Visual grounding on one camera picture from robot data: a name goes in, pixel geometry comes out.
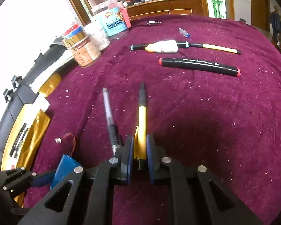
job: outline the cluttered shelf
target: cluttered shelf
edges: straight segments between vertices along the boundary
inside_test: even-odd
[[[127,7],[130,20],[166,14],[203,16],[202,0],[155,0]]]

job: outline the purple tablecloth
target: purple tablecloth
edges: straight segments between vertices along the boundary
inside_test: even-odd
[[[137,123],[138,90],[148,92],[147,132],[157,145],[184,165],[205,165],[269,224],[281,210],[281,55],[253,27],[223,19],[171,15],[147,26],[132,22],[130,34],[111,45],[97,62],[76,67],[48,97],[50,126],[32,170],[57,167],[71,142],[54,139],[76,134],[73,157],[85,168],[112,156],[102,100],[109,89],[114,119],[125,139]],[[130,45],[165,39],[209,43],[242,51],[241,55],[211,49],[180,49],[161,55],[130,50]],[[160,57],[215,61],[240,68],[240,77],[161,67]],[[48,187],[30,188],[25,207],[34,206]],[[115,188],[114,224],[167,224],[167,189],[148,180]]]

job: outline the metal screw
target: metal screw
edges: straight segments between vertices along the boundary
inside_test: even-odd
[[[55,142],[56,142],[57,144],[60,144],[60,143],[61,143],[61,138],[56,138],[56,139],[55,139]]]
[[[112,158],[109,159],[109,162],[111,164],[116,164],[118,161],[119,161],[119,159],[117,159],[116,157],[112,157]]]
[[[198,171],[204,173],[207,171],[207,167],[200,165],[200,166],[198,166]]]
[[[170,157],[164,157],[164,158],[162,159],[162,161],[163,161],[164,163],[170,163],[170,162],[172,161],[172,159],[171,159]]]
[[[81,173],[82,171],[83,171],[83,167],[81,167],[81,166],[77,166],[74,168],[75,173]]]

